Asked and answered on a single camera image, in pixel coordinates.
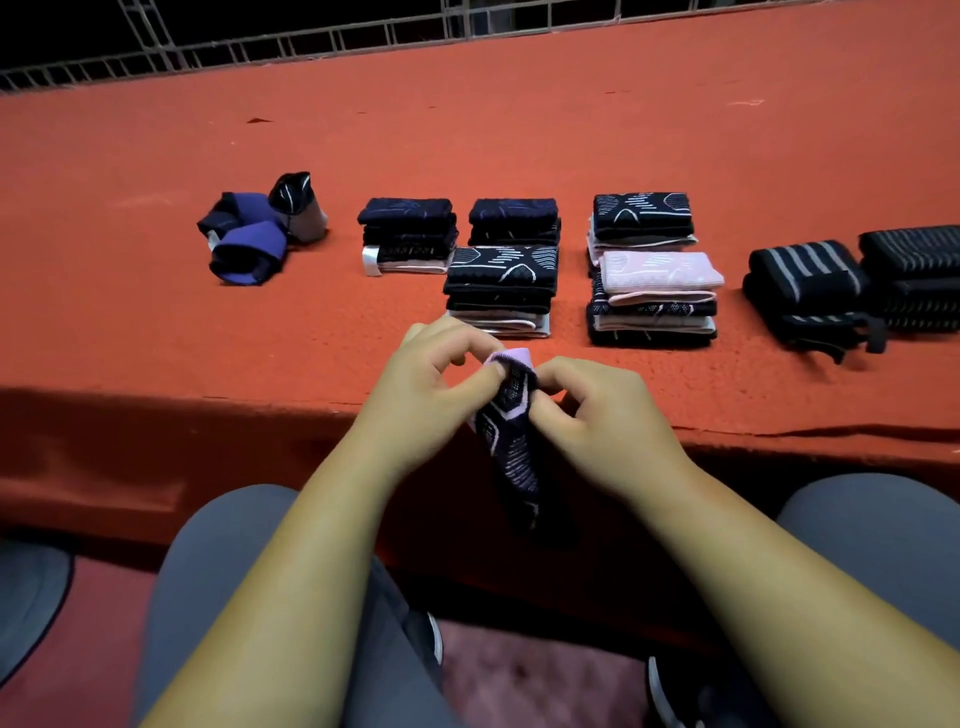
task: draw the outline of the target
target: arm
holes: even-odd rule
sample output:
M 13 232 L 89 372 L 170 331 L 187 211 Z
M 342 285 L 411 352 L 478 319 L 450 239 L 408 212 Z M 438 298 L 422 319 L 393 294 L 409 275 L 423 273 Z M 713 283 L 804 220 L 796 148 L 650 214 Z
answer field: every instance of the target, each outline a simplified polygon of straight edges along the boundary
M 558 358 L 538 376 L 579 408 L 539 393 L 534 425 L 660 539 L 785 723 L 956 724 L 960 653 L 698 469 L 638 375 Z
M 447 388 L 445 367 L 498 349 L 451 318 L 410 329 L 144 726 L 339 725 L 383 508 L 504 376 L 491 365 Z

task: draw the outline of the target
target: sock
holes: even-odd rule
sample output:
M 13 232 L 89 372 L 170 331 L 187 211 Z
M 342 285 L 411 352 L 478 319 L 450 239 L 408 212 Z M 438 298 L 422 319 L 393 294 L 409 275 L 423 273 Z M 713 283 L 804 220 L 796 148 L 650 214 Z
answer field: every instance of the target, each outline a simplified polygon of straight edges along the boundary
M 557 293 L 558 248 L 547 245 L 457 248 L 444 293 Z
M 383 242 L 377 247 L 380 252 L 377 262 L 402 262 L 408 259 L 446 260 L 457 245 L 457 229 L 451 228 L 446 238 L 439 243 L 395 243 Z
M 481 198 L 473 203 L 468 217 L 471 225 L 536 223 L 549 227 L 557 220 L 557 201 L 547 199 L 491 199 Z
M 223 192 L 204 219 L 197 223 L 197 228 L 215 245 L 231 230 L 263 222 L 278 222 L 278 216 L 270 207 L 266 195 L 260 192 Z M 216 240 L 210 237 L 211 232 L 216 233 Z
M 870 280 L 836 240 L 750 253 L 750 272 L 762 305 L 787 313 L 856 310 Z
M 595 316 L 587 305 L 587 333 L 590 343 L 597 347 L 620 347 L 623 349 L 698 349 L 709 346 L 716 338 L 712 331 L 693 333 L 687 331 L 649 329 L 598 330 Z
M 864 312 L 868 283 L 850 252 L 827 240 L 753 251 L 743 292 L 783 345 L 839 364 L 863 342 L 869 353 L 885 350 L 885 325 Z
M 500 362 L 507 376 L 496 397 L 470 418 L 493 458 L 508 518 L 523 531 L 542 527 L 544 482 L 534 467 L 531 450 L 530 404 L 537 389 L 530 352 L 509 349 L 496 352 L 486 363 Z
M 229 231 L 214 246 L 210 271 L 236 285 L 260 285 L 283 267 L 287 236 L 273 222 L 254 223 Z
M 460 319 L 497 338 L 545 339 L 550 336 L 549 313 L 522 313 L 492 309 L 488 311 L 447 311 L 447 316 Z
M 628 230 L 624 230 L 623 233 L 623 237 L 598 240 L 593 229 L 593 216 L 590 216 L 587 230 L 587 255 L 592 268 L 600 267 L 600 257 L 606 251 L 678 252 L 700 242 L 695 235 L 636 234 L 636 231 Z
M 549 296 L 514 296 L 510 293 L 457 294 L 446 300 L 448 311 L 488 311 L 492 308 L 520 313 L 550 313 Z
M 960 276 L 960 226 L 864 232 L 860 251 L 872 279 Z
M 448 230 L 457 222 L 457 216 L 447 199 L 374 197 L 360 211 L 357 222 L 398 232 L 436 232 Z
M 901 331 L 953 331 L 960 319 L 960 277 L 880 281 L 870 312 Z
M 451 251 L 446 258 L 416 260 L 387 260 L 379 262 L 380 248 L 376 245 L 366 245 L 363 249 L 363 269 L 367 276 L 378 277 L 384 273 L 434 273 L 444 274 L 453 259 Z
M 446 245 L 452 247 L 459 234 L 455 225 L 437 232 L 396 232 L 389 227 L 367 225 L 363 228 L 363 244 L 381 246 Z
M 468 245 L 560 245 L 562 221 L 558 217 L 546 228 L 518 224 L 474 225 Z
M 687 303 L 713 301 L 713 289 L 724 283 L 705 253 L 610 251 L 600 259 L 600 275 L 614 306 L 655 298 Z
M 267 199 L 294 240 L 310 243 L 326 235 L 326 213 L 317 203 L 309 172 L 280 175 Z
M 607 292 L 603 289 L 603 277 L 597 271 L 593 277 L 593 296 L 590 299 L 590 311 L 594 316 L 716 316 L 717 301 L 714 297 L 709 301 L 694 303 L 662 301 L 611 306 Z
M 684 192 L 630 192 L 593 198 L 597 238 L 617 237 L 623 230 L 693 233 L 690 201 Z

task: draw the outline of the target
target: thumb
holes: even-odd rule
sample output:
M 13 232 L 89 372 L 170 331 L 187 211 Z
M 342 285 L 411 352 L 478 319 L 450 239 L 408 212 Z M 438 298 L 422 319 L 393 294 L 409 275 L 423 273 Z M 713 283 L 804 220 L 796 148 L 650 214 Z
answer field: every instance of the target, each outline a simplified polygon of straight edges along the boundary
M 506 375 L 507 370 L 503 365 L 494 361 L 480 367 L 479 372 L 469 376 L 457 386 L 451 387 L 446 395 L 453 400 L 458 414 L 466 418 L 496 397 L 496 392 Z
M 569 449 L 585 427 L 540 390 L 534 393 L 533 404 L 530 405 L 530 422 L 560 449 Z

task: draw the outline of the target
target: forearm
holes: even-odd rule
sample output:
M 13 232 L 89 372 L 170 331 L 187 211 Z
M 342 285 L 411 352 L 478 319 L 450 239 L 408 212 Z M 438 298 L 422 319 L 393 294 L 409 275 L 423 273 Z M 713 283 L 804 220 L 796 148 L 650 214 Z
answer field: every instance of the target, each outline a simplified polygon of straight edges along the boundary
M 393 484 L 348 435 L 144 725 L 338 725 Z
M 634 506 L 797 726 L 948 725 L 960 654 L 692 466 Z

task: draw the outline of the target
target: stack of folded socks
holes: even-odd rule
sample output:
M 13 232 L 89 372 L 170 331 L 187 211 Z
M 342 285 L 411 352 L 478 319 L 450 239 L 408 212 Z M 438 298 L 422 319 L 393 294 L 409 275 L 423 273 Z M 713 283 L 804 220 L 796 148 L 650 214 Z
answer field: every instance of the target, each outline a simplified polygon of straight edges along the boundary
M 457 248 L 446 272 L 446 314 L 501 338 L 550 335 L 556 246 Z
M 287 246 L 319 240 L 326 215 L 309 172 L 281 175 L 270 195 L 224 192 L 197 223 L 210 249 L 210 271 L 235 285 L 260 285 L 283 267 Z
M 960 329 L 960 227 L 865 232 L 860 251 L 870 311 L 889 328 Z
M 869 283 L 850 251 L 823 240 L 753 251 L 743 292 L 784 345 L 839 364 L 863 342 L 869 353 L 886 347 L 886 327 L 866 312 Z
M 590 274 L 607 251 L 681 251 L 695 245 L 690 201 L 683 192 L 597 195 L 587 232 Z
M 374 197 L 357 216 L 368 276 L 446 273 L 457 247 L 457 216 L 449 200 Z
M 596 346 L 694 348 L 716 338 L 716 289 L 724 283 L 705 253 L 608 251 L 587 306 Z
M 480 199 L 469 215 L 470 245 L 560 244 L 557 201 Z

